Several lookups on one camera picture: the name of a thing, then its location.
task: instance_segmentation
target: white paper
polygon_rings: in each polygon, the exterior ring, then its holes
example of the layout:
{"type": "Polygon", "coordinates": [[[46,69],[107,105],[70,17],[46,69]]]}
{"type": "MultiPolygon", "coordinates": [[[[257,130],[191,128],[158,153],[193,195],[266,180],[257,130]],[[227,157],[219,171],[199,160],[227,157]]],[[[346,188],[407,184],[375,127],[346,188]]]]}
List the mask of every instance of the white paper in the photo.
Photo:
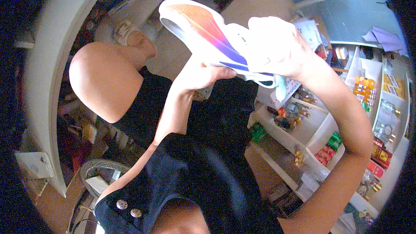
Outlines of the white paper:
{"type": "Polygon", "coordinates": [[[100,194],[103,193],[103,191],[108,187],[108,184],[101,176],[91,177],[85,181],[100,194]]]}

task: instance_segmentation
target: silver button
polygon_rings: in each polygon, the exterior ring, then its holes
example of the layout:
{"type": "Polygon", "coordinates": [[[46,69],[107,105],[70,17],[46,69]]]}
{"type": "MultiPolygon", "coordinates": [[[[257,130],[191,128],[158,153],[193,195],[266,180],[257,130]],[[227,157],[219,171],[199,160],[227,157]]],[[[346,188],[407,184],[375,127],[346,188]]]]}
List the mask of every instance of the silver button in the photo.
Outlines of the silver button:
{"type": "Polygon", "coordinates": [[[117,201],[117,208],[119,208],[120,210],[127,209],[127,201],[125,201],[125,200],[118,200],[117,201]]]}
{"type": "Polygon", "coordinates": [[[139,209],[132,209],[130,214],[135,218],[141,217],[141,211],[139,209]]]}

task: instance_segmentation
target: forearm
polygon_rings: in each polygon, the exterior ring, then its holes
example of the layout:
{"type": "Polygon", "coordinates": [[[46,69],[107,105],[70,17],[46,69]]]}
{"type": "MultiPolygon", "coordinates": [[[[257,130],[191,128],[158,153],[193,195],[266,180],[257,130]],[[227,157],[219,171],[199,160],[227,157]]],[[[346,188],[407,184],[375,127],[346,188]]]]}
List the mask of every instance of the forearm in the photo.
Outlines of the forearm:
{"type": "Polygon", "coordinates": [[[169,133],[186,134],[194,94],[194,90],[184,90],[175,82],[172,84],[160,116],[153,144],[159,145],[169,133]]]}
{"type": "Polygon", "coordinates": [[[372,128],[361,103],[350,88],[318,56],[301,83],[312,91],[334,117],[346,154],[368,157],[372,150],[372,128]]]}

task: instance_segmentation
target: white sneaker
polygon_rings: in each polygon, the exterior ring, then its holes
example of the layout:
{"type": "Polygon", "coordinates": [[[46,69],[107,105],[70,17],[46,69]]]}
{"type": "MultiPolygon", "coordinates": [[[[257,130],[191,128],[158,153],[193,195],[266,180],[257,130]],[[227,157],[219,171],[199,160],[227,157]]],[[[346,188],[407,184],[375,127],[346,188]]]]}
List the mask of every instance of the white sneaker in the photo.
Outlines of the white sneaker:
{"type": "Polygon", "coordinates": [[[113,37],[119,44],[127,46],[127,38],[134,31],[139,31],[139,29],[130,21],[124,20],[114,30],[113,37]]]}

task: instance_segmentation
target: bottle cap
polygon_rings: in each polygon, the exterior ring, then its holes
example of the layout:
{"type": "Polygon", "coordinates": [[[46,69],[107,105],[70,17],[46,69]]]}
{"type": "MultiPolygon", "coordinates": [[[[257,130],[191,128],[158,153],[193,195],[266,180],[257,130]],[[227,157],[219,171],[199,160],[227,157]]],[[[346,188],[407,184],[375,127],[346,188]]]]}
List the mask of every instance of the bottle cap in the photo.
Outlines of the bottle cap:
{"type": "Polygon", "coordinates": [[[373,188],[373,191],[378,192],[381,190],[382,185],[379,182],[374,182],[371,187],[373,188]]]}

